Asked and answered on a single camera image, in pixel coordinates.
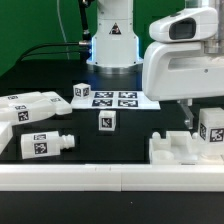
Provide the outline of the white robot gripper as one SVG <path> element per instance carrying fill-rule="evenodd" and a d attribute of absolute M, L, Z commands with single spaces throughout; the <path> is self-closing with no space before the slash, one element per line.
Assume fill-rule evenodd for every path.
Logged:
<path fill-rule="evenodd" d="M 224 9 L 186 8 L 153 22 L 149 34 L 143 92 L 154 101 L 178 100 L 192 129 L 192 99 L 224 95 Z"/>

